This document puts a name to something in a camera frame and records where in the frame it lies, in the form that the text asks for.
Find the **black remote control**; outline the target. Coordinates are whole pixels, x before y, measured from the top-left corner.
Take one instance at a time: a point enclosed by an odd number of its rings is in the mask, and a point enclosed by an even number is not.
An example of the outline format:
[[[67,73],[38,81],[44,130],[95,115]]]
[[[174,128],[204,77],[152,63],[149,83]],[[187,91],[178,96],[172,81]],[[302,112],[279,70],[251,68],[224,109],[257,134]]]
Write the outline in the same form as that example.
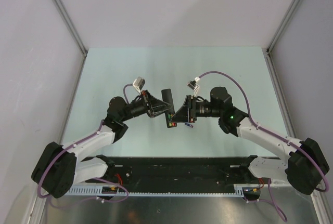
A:
[[[166,120],[166,126],[167,126],[167,128],[170,128],[169,123],[172,123],[172,122],[171,122],[171,119],[168,118],[168,115],[171,114],[173,116],[175,113],[171,89],[163,89],[161,91],[161,94],[162,94],[162,100],[170,105],[170,108],[168,110],[166,110],[164,113],[165,120]]]

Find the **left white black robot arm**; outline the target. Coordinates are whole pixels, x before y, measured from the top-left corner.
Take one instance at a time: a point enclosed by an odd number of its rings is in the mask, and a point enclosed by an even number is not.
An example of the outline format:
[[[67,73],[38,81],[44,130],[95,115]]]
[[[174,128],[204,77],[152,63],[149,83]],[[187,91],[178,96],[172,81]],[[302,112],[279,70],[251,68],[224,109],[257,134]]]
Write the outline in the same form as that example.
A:
[[[60,198],[73,185],[90,179],[110,182],[115,176],[113,161],[104,155],[92,159],[88,156],[119,141],[128,130],[125,121],[144,114],[154,118],[171,110],[173,103],[166,96],[158,99],[147,90],[130,103],[113,97],[96,131],[66,145],[51,142],[45,147],[31,175],[38,197]]]

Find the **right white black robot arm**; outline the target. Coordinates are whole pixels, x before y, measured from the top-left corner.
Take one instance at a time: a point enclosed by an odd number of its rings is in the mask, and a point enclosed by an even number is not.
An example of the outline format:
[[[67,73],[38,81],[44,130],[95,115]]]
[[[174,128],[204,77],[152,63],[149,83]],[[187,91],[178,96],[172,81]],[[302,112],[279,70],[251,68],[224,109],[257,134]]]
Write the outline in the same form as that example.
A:
[[[216,117],[224,133],[252,141],[278,157],[274,161],[262,157],[251,159],[240,170],[244,182],[270,178],[286,181],[306,195],[320,190],[319,183],[329,172],[329,165],[315,140],[280,136],[262,127],[248,113],[233,105],[232,97],[224,87],[211,89],[210,100],[187,95],[184,104],[169,121],[194,123],[199,117]]]

